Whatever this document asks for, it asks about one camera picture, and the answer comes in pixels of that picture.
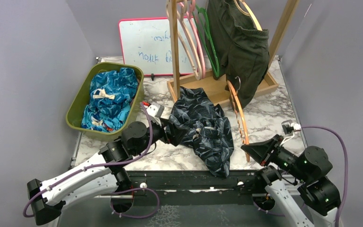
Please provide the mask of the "dark blue patterned shorts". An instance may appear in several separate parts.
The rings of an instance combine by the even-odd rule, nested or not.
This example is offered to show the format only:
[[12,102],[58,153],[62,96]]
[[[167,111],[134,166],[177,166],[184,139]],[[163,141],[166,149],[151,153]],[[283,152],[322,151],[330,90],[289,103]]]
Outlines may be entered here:
[[188,129],[181,144],[192,148],[212,175],[229,176],[234,151],[231,124],[222,107],[214,105],[204,89],[181,87],[169,121]]

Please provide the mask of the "orange wooden hanger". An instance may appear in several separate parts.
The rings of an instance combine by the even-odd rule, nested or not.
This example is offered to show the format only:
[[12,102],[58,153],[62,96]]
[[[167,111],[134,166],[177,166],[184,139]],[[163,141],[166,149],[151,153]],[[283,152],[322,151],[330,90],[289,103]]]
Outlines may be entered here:
[[236,90],[234,88],[233,84],[229,80],[226,80],[226,84],[227,84],[227,87],[230,92],[230,101],[231,101],[232,109],[236,116],[236,121],[237,121],[237,125],[238,125],[240,138],[242,141],[242,145],[248,145],[249,144],[249,134],[248,134],[248,129],[247,129],[247,125],[246,125],[244,111],[241,106],[240,100],[238,98],[238,90]]

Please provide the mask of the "blue leaf print shorts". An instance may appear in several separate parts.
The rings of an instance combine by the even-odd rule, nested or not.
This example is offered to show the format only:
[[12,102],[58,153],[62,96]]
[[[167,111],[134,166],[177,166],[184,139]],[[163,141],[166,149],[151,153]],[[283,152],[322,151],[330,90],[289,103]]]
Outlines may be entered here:
[[90,83],[86,115],[98,121],[125,121],[137,88],[138,80],[132,68],[123,67],[96,74]]

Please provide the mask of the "pink plastic hanger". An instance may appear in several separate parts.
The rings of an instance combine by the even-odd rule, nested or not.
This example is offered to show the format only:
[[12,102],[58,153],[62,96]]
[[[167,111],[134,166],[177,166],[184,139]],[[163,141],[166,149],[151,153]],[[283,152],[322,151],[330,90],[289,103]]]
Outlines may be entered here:
[[206,66],[201,41],[193,16],[193,12],[196,8],[196,1],[178,0],[177,3],[180,6],[180,12],[177,12],[177,18],[185,34],[190,52],[184,39],[181,37],[180,34],[178,34],[179,40],[190,61],[193,75],[197,80],[201,80],[206,75]]

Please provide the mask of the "green plastic hanger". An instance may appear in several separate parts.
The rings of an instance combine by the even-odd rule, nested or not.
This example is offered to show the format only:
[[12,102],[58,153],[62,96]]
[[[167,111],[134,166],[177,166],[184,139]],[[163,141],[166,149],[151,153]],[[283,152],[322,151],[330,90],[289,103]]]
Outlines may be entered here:
[[212,39],[212,35],[210,32],[210,23],[207,15],[207,11],[203,7],[199,7],[197,4],[195,5],[195,10],[193,12],[193,18],[196,23],[196,27],[198,30],[198,35],[200,38],[200,42],[203,45],[205,52],[207,54],[208,60],[211,64],[211,68],[213,71],[213,78],[220,78],[220,65],[219,60],[216,55],[215,45]]

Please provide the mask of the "light wooden hanger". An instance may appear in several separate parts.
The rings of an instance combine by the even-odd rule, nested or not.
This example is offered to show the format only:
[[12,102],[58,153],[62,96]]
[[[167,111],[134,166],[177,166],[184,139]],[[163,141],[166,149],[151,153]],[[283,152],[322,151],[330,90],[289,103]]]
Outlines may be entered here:
[[178,34],[180,34],[181,37],[184,39],[184,41],[185,41],[185,43],[186,43],[186,45],[188,47],[188,50],[190,52],[189,45],[188,45],[188,42],[186,40],[185,34],[184,34],[183,29],[182,29],[182,27],[180,25],[180,22],[179,22],[179,20],[177,18],[177,12],[180,12],[180,6],[178,5],[177,0],[167,0],[165,8],[166,8],[167,19],[169,20],[170,29],[171,29],[171,43],[172,43],[172,45],[173,46],[175,45],[174,37],[176,36],[178,38],[178,40],[179,40]]

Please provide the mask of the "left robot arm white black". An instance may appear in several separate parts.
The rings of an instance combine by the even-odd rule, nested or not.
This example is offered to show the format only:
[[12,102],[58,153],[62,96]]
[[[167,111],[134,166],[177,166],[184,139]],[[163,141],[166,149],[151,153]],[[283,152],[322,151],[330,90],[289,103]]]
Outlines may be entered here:
[[177,146],[188,132],[166,119],[159,123],[133,122],[121,136],[108,142],[87,161],[52,179],[27,183],[29,201],[23,216],[34,218],[38,226],[58,218],[66,208],[102,194],[132,193],[125,166],[146,155],[157,141]]

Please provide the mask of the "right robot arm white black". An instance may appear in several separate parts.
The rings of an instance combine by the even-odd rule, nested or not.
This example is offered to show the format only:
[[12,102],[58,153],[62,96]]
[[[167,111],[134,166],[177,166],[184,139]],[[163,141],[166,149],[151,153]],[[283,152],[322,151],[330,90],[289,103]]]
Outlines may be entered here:
[[[342,202],[338,188],[327,178],[333,165],[325,150],[309,146],[297,156],[284,148],[284,140],[277,134],[267,141],[242,145],[241,149],[262,167],[254,174],[254,188],[270,195],[293,227],[337,227]],[[287,190],[283,172],[301,183],[297,191],[311,220]]]

